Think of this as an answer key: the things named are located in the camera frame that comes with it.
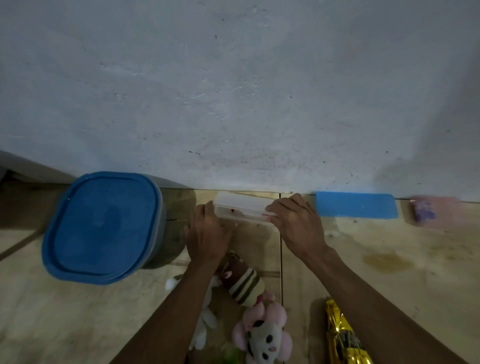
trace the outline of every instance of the white plush toy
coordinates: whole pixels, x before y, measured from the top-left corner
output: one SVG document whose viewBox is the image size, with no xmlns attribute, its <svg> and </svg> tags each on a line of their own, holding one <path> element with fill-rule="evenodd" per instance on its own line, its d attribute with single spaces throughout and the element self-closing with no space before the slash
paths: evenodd
<svg viewBox="0 0 480 364">
<path fill-rule="evenodd" d="M 171 291 L 175 288 L 175 286 L 180 282 L 180 280 L 176 280 L 175 278 L 170 278 L 165 283 L 165 290 Z M 197 327 L 193 333 L 192 341 L 190 342 L 190 346 L 188 350 L 192 350 L 193 348 L 197 350 L 201 350 L 205 347 L 205 343 L 207 340 L 207 328 L 205 324 L 208 325 L 210 328 L 216 328 L 217 322 L 216 317 L 212 311 L 208 308 L 210 301 L 212 300 L 212 287 L 218 287 L 222 283 L 218 279 L 217 276 L 213 276 L 210 280 L 210 284 L 208 285 L 207 293 L 205 294 L 204 304 L 202 306 L 202 310 L 200 311 L 200 317 L 197 321 Z"/>
</svg>

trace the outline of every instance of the person's left hand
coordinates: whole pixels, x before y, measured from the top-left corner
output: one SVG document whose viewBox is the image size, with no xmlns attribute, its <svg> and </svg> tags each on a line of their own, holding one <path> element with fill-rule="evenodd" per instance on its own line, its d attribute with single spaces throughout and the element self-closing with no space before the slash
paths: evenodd
<svg viewBox="0 0 480 364">
<path fill-rule="evenodd" d="M 228 244 L 236 224 L 222 228 L 214 214 L 213 202 L 198 205 L 183 228 L 188 255 L 193 260 L 212 262 L 217 266 L 228 251 Z"/>
</svg>

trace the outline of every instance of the stuffed animal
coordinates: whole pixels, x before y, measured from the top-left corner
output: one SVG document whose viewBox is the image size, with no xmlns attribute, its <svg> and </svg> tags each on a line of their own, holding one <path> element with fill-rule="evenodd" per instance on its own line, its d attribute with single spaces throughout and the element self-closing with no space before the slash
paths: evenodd
<svg viewBox="0 0 480 364">
<path fill-rule="evenodd" d="M 292 352 L 292 339 L 283 331 L 287 313 L 282 305 L 272 303 L 265 310 L 262 302 L 247 308 L 242 321 L 233 328 L 232 340 L 247 351 L 246 364 L 287 361 Z"/>
<path fill-rule="evenodd" d="M 175 286 L 180 282 L 175 278 L 170 278 L 165 283 L 165 289 L 167 291 L 171 291 L 175 288 Z M 201 350 L 205 347 L 205 343 L 207 340 L 207 328 L 205 324 L 208 325 L 210 328 L 217 327 L 216 317 L 212 311 L 208 308 L 212 300 L 212 287 L 220 286 L 221 282 L 219 281 L 217 276 L 213 276 L 210 280 L 210 284 L 208 285 L 207 293 L 205 294 L 204 304 L 202 306 L 202 310 L 200 311 L 200 317 L 197 321 L 197 326 L 195 327 L 195 331 L 193 333 L 192 341 L 190 342 L 190 346 L 188 350 L 192 350 L 193 348 L 197 350 Z"/>
<path fill-rule="evenodd" d="M 255 269 L 244 263 L 234 251 L 227 255 L 220 280 L 233 299 L 242 306 L 253 307 L 264 300 L 275 300 Z"/>
</svg>

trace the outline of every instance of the white plastic box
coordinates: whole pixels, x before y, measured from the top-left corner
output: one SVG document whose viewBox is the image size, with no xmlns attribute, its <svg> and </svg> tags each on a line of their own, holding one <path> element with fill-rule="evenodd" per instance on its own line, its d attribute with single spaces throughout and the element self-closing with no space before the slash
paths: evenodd
<svg viewBox="0 0 480 364">
<path fill-rule="evenodd" d="M 271 198 L 219 192 L 213 200 L 213 205 L 218 218 L 269 225 L 271 222 L 268 217 L 275 214 L 265 211 L 265 208 L 272 202 L 274 199 Z"/>
</svg>

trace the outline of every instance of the person's left arm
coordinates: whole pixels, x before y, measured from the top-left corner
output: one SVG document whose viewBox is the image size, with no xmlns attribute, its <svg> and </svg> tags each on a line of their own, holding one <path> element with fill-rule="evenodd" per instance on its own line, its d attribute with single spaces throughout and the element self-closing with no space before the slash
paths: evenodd
<svg viewBox="0 0 480 364">
<path fill-rule="evenodd" d="M 185 362 L 210 280 L 227 252 L 231 229 L 223 230 L 210 201 L 197 206 L 185 235 L 192 257 L 185 274 L 112 364 Z"/>
</svg>

